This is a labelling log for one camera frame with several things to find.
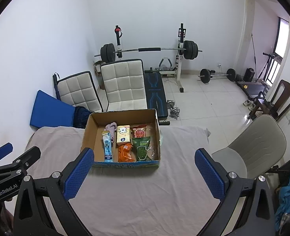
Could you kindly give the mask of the light blue stick packet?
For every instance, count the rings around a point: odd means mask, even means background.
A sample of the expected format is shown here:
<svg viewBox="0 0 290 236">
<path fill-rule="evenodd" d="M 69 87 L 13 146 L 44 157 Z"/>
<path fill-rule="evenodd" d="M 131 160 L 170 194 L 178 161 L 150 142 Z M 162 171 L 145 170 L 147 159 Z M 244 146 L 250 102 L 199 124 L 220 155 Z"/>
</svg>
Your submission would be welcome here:
<svg viewBox="0 0 290 236">
<path fill-rule="evenodd" d="M 104 154 L 105 154 L 105 162 L 112 162 L 113 161 L 112 141 L 111 141 L 111 134 L 109 131 L 102 132 L 102 140 L 103 140 L 103 147 L 104 147 Z"/>
</svg>

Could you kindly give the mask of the purple fluffy towel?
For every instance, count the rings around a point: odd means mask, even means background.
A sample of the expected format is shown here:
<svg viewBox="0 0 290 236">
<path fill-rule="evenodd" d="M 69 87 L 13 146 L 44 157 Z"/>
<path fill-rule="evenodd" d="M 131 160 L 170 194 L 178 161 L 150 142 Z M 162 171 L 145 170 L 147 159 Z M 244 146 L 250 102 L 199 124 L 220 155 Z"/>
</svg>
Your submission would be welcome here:
<svg viewBox="0 0 290 236">
<path fill-rule="evenodd" d="M 117 124 L 116 122 L 112 122 L 110 124 L 107 124 L 105 126 L 105 131 L 109 131 L 110 133 L 110 138 L 111 138 L 111 142 L 114 143 L 115 140 L 115 133 L 117 131 Z"/>
</svg>

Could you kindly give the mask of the orange snack packet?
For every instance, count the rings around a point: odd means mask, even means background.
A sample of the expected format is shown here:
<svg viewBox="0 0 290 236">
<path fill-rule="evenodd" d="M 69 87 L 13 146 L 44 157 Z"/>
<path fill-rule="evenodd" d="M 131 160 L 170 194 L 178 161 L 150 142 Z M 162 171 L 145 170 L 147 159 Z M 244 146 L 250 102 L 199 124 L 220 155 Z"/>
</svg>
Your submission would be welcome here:
<svg viewBox="0 0 290 236">
<path fill-rule="evenodd" d="M 126 143 L 118 147 L 118 162 L 135 162 L 132 155 L 132 144 Z"/>
</svg>

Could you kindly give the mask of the green snack packet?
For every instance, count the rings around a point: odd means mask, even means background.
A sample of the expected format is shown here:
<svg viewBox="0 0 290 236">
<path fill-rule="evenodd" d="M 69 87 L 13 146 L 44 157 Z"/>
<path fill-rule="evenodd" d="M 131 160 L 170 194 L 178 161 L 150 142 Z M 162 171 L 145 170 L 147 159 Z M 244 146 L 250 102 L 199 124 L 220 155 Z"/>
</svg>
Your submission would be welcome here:
<svg viewBox="0 0 290 236">
<path fill-rule="evenodd" d="M 150 147 L 150 137 L 135 137 L 132 139 L 133 151 L 137 161 L 150 161 L 148 151 Z"/>
</svg>

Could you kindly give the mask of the beige plastic chair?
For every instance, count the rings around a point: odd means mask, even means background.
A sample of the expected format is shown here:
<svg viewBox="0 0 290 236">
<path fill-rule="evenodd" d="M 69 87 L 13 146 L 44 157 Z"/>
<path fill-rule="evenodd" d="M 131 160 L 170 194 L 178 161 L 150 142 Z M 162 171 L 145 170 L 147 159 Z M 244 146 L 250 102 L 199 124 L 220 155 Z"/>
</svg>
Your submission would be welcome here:
<svg viewBox="0 0 290 236">
<path fill-rule="evenodd" d="M 284 156 L 287 141 L 272 116 L 258 116 L 231 144 L 212 154 L 226 171 L 255 179 Z"/>
</svg>

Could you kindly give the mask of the white quilted chair left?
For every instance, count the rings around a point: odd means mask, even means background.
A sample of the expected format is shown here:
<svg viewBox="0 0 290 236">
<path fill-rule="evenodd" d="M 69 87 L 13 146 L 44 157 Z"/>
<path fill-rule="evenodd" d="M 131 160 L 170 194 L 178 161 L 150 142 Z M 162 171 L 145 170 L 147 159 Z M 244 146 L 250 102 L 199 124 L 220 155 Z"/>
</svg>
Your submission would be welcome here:
<svg viewBox="0 0 290 236">
<path fill-rule="evenodd" d="M 83 71 L 62 79 L 58 73 L 54 73 L 53 85 L 58 100 L 73 107 L 84 107 L 91 112 L 103 112 L 90 71 Z"/>
</svg>

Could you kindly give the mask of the white quilted chair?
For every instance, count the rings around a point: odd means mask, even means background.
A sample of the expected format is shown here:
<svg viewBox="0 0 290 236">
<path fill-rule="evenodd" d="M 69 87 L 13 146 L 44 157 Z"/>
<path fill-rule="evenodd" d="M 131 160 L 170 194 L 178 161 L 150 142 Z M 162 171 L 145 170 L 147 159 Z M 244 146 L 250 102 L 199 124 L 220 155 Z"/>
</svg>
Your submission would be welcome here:
<svg viewBox="0 0 290 236">
<path fill-rule="evenodd" d="M 147 109 L 143 61 L 120 60 L 101 66 L 108 111 Z"/>
<path fill-rule="evenodd" d="M 73 107 L 84 107 L 91 112 L 103 112 L 90 71 L 83 71 L 62 79 L 58 73 L 54 73 L 53 85 L 58 100 Z"/>
</svg>

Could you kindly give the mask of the cream tissue box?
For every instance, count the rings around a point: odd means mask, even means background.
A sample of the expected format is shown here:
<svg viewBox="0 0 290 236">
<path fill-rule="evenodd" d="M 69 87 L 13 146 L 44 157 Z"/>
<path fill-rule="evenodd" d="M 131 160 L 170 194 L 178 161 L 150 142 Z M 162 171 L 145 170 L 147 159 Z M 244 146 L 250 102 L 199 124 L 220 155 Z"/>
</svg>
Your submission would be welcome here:
<svg viewBox="0 0 290 236">
<path fill-rule="evenodd" d="M 131 127 L 130 127 L 130 125 L 117 126 L 116 143 L 118 146 L 122 146 L 124 144 L 131 143 Z"/>
</svg>

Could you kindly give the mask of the cardboard box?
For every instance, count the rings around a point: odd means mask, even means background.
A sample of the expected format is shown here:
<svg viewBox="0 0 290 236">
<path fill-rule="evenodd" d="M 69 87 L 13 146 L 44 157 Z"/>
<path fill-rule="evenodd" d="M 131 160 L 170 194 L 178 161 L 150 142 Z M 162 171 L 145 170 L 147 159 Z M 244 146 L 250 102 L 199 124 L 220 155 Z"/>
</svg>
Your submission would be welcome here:
<svg viewBox="0 0 290 236">
<path fill-rule="evenodd" d="M 161 142 L 154 109 L 89 115 L 81 150 L 91 149 L 94 167 L 158 167 Z"/>
</svg>

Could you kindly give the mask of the red snack packet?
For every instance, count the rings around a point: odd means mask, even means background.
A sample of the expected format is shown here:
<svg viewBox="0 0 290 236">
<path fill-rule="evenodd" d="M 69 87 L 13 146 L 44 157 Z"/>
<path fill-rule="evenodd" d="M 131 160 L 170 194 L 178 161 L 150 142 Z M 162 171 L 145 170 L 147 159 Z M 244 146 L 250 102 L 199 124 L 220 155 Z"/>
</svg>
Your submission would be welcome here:
<svg viewBox="0 0 290 236">
<path fill-rule="evenodd" d="M 146 130 L 147 130 L 146 124 L 131 127 L 131 131 L 134 138 L 146 137 Z"/>
</svg>

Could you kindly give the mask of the dark wooden chair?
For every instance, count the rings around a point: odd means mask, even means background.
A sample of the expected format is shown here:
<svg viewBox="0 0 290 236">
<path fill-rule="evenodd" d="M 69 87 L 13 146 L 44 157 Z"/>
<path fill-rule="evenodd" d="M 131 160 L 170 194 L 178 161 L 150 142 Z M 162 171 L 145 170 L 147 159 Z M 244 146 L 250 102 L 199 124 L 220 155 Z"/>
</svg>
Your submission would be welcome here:
<svg viewBox="0 0 290 236">
<path fill-rule="evenodd" d="M 272 116 L 277 122 L 290 109 L 290 83 L 281 80 L 271 100 L 262 99 L 259 96 L 254 101 L 254 108 L 250 111 L 248 119 L 255 120 L 257 111 Z"/>
</svg>

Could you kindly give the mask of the black treadmill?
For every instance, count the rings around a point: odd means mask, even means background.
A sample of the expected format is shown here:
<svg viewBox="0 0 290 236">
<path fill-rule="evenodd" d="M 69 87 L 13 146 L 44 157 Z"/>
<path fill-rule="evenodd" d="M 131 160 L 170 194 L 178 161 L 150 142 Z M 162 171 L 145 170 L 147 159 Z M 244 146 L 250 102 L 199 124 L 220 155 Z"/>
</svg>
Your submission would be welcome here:
<svg viewBox="0 0 290 236">
<path fill-rule="evenodd" d="M 245 80 L 236 80 L 236 85 L 242 89 L 242 91 L 247 95 L 249 100 L 254 100 L 258 95 L 262 93 L 263 96 L 267 94 L 271 88 L 275 77 L 280 69 L 280 64 L 282 62 L 282 57 L 276 53 L 263 53 L 268 57 L 268 60 L 263 67 L 257 80 L 254 82 L 246 82 Z"/>
</svg>

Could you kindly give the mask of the chrome dumbbell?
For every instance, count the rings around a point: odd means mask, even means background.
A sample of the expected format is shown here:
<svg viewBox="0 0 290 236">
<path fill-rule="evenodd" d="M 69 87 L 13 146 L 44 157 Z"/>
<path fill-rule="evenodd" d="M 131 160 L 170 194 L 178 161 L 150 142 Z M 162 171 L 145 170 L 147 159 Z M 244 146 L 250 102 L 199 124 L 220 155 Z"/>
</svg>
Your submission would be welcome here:
<svg viewBox="0 0 290 236">
<path fill-rule="evenodd" d="M 170 111 L 170 117 L 174 119 L 178 119 L 180 116 L 180 108 L 175 106 L 174 100 L 167 100 L 166 102 L 167 108 Z"/>
</svg>

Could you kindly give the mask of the barbell on rack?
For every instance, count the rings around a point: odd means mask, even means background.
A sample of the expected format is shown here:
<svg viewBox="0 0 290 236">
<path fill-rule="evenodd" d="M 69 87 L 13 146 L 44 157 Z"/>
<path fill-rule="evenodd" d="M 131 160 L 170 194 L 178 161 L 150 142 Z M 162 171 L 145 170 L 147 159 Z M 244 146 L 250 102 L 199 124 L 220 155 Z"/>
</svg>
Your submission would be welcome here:
<svg viewBox="0 0 290 236">
<path fill-rule="evenodd" d="M 198 45 L 194 41 L 184 41 L 183 47 L 178 48 L 161 48 L 161 47 L 143 47 L 137 49 L 128 50 L 115 50 L 113 43 L 105 44 L 100 49 L 100 54 L 95 55 L 95 57 L 100 57 L 105 63 L 111 63 L 116 61 L 116 55 L 127 53 L 127 52 L 160 52 L 160 51 L 178 51 L 186 60 L 194 60 L 197 58 L 198 54 L 202 52 L 198 48 Z"/>
</svg>

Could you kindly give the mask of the floor barbell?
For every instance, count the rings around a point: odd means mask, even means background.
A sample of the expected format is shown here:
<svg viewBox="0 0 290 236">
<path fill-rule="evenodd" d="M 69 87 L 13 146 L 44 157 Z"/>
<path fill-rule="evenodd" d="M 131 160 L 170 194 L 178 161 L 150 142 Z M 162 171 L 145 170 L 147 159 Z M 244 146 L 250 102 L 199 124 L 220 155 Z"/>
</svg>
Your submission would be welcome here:
<svg viewBox="0 0 290 236">
<path fill-rule="evenodd" d="M 209 70 L 209 69 L 204 68 L 200 71 L 200 74 L 198 75 L 198 77 L 204 84 L 208 84 L 213 77 L 223 77 L 223 76 L 226 76 L 226 78 L 229 81 L 234 82 L 237 74 L 236 74 L 236 71 L 232 68 L 228 69 L 225 74 L 219 74 L 219 73 L 216 73 L 216 71 L 214 70 Z"/>
</svg>

